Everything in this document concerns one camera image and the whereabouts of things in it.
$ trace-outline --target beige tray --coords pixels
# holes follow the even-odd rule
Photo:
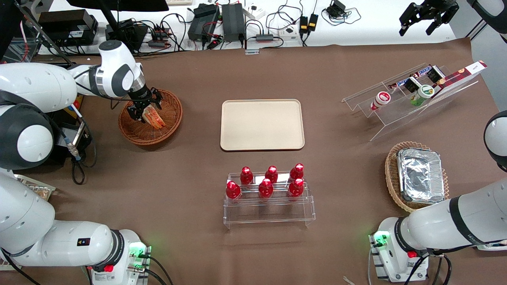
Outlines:
[[[226,151],[298,150],[305,145],[296,99],[227,100],[220,146]]]

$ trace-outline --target computer monitor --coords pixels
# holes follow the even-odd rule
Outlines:
[[[109,23],[106,38],[120,40],[131,50],[139,50],[148,32],[146,25],[133,24],[132,20],[118,23],[111,13],[113,11],[163,12],[169,11],[165,0],[67,0],[75,7],[100,9]]]

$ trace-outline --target black box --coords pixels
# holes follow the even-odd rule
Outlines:
[[[193,41],[201,41],[202,40],[202,36],[203,36],[202,26],[204,24],[217,22],[219,20],[220,10],[217,5],[199,4],[199,7],[194,9],[194,11],[199,8],[203,8],[204,6],[213,6],[215,12],[213,14],[209,14],[209,15],[206,15],[203,17],[195,17],[192,20],[192,23],[190,24],[190,28],[188,31],[188,35],[189,35],[189,39],[191,39]],[[206,25],[204,27],[204,31],[207,33],[213,33],[215,31],[215,26],[216,26],[216,23]],[[205,34],[205,36],[206,36],[206,41],[211,42],[211,36],[207,35],[207,34]]]
[[[421,88],[421,84],[417,79],[415,79],[413,76],[410,76],[409,79],[405,82],[405,88],[410,91],[410,93],[414,93],[419,88]]]
[[[243,5],[222,5],[222,18],[224,27],[224,40],[234,42],[245,40],[245,20],[243,18]]]
[[[98,22],[86,10],[42,12],[39,24],[59,46],[91,45]]]
[[[433,83],[436,83],[438,80],[445,78],[445,74],[436,65],[433,65],[428,73],[426,73],[426,75]]]

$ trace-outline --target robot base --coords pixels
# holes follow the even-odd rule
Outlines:
[[[120,230],[125,239],[123,254],[112,272],[96,272],[91,270],[93,285],[136,285],[139,273],[127,270],[129,265],[142,265],[143,259],[132,257],[131,254],[145,254],[147,247],[137,234],[131,230]]]
[[[419,257],[409,258],[407,253],[398,245],[394,236],[394,225],[397,218],[387,218],[382,221],[377,232],[370,236],[371,247],[381,242],[384,246],[372,248],[373,260],[377,269],[377,276],[389,279],[390,282],[405,282],[419,260]],[[428,259],[414,272],[410,281],[426,280]]]

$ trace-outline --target clear acrylic shelf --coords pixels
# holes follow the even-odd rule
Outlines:
[[[356,111],[359,108],[367,118],[373,118],[380,121],[380,130],[378,130],[370,141],[388,134],[433,110],[447,105],[456,98],[455,94],[457,92],[478,82],[469,82],[464,85],[459,85],[457,88],[446,90],[445,93],[442,93],[433,99],[424,101],[424,103],[420,106],[414,106],[410,103],[412,93],[407,90],[405,86],[402,85],[394,89],[389,89],[387,87],[390,84],[410,77],[411,74],[416,73],[427,66],[427,63],[420,64],[342,100],[342,103],[347,103],[352,111]],[[451,74],[445,66],[440,67],[440,70],[446,76]],[[423,85],[433,85],[433,82],[426,75],[417,78],[417,80]],[[370,104],[381,91],[389,93],[389,95],[391,95],[391,101],[389,104],[373,111],[370,108]]]
[[[287,197],[289,171],[279,171],[277,183],[273,184],[273,195],[268,199],[259,198],[259,183],[264,172],[253,172],[253,183],[242,185],[240,173],[230,173],[227,182],[234,181],[241,188],[241,198],[231,200],[225,194],[224,225],[232,224],[305,222],[308,226],[315,221],[315,205],[308,182],[304,180],[304,192],[299,197]]]

